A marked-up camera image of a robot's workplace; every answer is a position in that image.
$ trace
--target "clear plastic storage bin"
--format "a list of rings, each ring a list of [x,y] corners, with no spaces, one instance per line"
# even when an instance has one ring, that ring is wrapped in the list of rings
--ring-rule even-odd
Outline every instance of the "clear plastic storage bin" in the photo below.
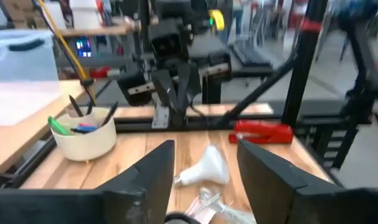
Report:
[[[0,125],[13,125],[60,96],[48,30],[0,30]]]

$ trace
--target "wooden table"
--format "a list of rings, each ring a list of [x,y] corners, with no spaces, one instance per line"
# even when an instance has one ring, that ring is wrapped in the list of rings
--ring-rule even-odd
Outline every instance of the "wooden table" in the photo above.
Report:
[[[206,114],[222,114],[233,105],[198,106]],[[119,108],[116,117],[151,116],[154,109]],[[268,105],[252,105],[244,113],[272,113]],[[45,161],[27,179],[23,189],[93,189],[115,175],[129,168],[148,152],[167,139],[175,140],[174,175],[193,166],[202,157],[207,145],[216,145],[225,157],[230,169],[230,182],[223,186],[223,200],[232,202],[232,206],[244,211],[251,211],[244,191],[237,164],[237,145],[230,144],[228,134],[231,131],[191,131],[183,133],[133,133],[119,134],[115,148],[101,158],[86,164],[64,159],[59,149],[53,150]],[[330,181],[308,151],[294,139],[292,144],[264,145],[265,149],[294,163],[299,168]],[[186,211],[198,196],[201,183],[176,189],[172,187],[168,212]],[[216,216],[212,223],[224,223]]]
[[[16,163],[49,130],[48,116],[58,116],[63,112],[70,104],[68,95],[77,98],[84,93],[76,80],[60,81],[60,90],[61,97],[19,124],[0,126],[0,172]]]
[[[136,30],[140,30],[140,21],[134,21],[133,24],[129,24],[122,19],[113,18],[113,22],[116,26],[101,27],[97,29],[74,29],[68,28],[60,30],[63,37],[77,37],[77,36],[94,36],[94,35],[127,35]],[[151,20],[152,24],[158,23],[158,18],[154,17]]]

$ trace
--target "metal bracket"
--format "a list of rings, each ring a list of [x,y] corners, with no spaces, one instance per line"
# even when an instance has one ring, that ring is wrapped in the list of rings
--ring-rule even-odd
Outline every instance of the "metal bracket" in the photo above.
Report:
[[[201,79],[202,77],[217,76],[217,75],[220,75],[221,73],[225,73],[225,72],[228,72],[228,71],[229,71],[228,63],[222,63],[222,64],[214,65],[214,66],[211,66],[211,67],[200,68],[199,69],[199,75],[200,75],[200,79]],[[172,77],[172,81],[175,82],[175,83],[178,82],[179,77],[178,76]],[[146,83],[144,85],[140,85],[140,86],[130,88],[128,90],[128,93],[130,95],[135,95],[135,94],[138,94],[138,93],[153,91],[154,89],[155,89],[154,83],[149,82],[149,83]]]
[[[154,129],[168,128],[169,108],[167,106],[163,106],[161,100],[158,97],[156,98],[156,105],[154,108],[155,110],[151,127]]]

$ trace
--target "workbench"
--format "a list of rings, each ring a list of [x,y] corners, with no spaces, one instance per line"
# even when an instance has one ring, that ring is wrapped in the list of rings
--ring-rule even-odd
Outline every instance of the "workbench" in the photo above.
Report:
[[[201,105],[196,108],[205,114],[223,114],[234,105]],[[249,106],[243,113],[272,113],[267,104]],[[154,108],[119,108],[115,118],[152,116]],[[188,115],[195,113],[188,109]],[[42,164],[21,186],[22,189],[94,189],[107,180],[115,177],[148,152],[167,139],[175,141],[174,175],[193,166],[202,157],[207,145],[213,144],[221,151],[230,170],[230,182],[223,189],[223,200],[232,202],[232,207],[251,211],[248,198],[240,177],[237,163],[237,145],[229,143],[231,131],[189,131],[182,133],[131,133],[119,134],[114,149],[108,154],[90,161],[74,162],[64,158],[60,149],[55,148]],[[294,138],[291,144],[271,144],[263,147],[276,155],[291,161],[297,167],[319,178],[331,181],[318,163],[308,154],[301,143]],[[198,196],[200,186],[213,186],[210,182],[188,187],[172,187],[168,212],[186,211]],[[224,223],[218,215],[211,223]]]

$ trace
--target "red object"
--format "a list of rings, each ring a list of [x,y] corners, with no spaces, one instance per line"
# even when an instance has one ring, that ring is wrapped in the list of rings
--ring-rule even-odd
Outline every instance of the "red object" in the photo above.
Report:
[[[103,1],[102,0],[96,0],[96,6],[97,6],[97,10],[99,12],[104,12]]]
[[[303,18],[304,18],[304,15],[291,13],[290,23],[288,24],[288,28],[296,29]]]
[[[92,77],[92,78],[107,78],[108,75],[108,71],[110,70],[111,68],[110,67],[103,67],[103,68],[95,68],[95,69],[91,69],[89,71],[89,75]]]
[[[320,32],[321,31],[321,23],[309,21],[306,18],[304,18],[302,20],[302,23],[301,23],[301,30]]]
[[[82,127],[96,127],[93,124],[84,124],[84,123],[79,123],[78,126],[82,126]]]
[[[240,120],[234,124],[234,131],[229,134],[230,143],[245,139],[255,144],[284,144],[291,143],[294,137],[289,125],[266,121]]]
[[[258,3],[257,2],[251,3],[251,10],[254,10],[254,9],[258,9]]]
[[[116,54],[117,55],[124,55],[124,49],[122,47],[117,47]]]

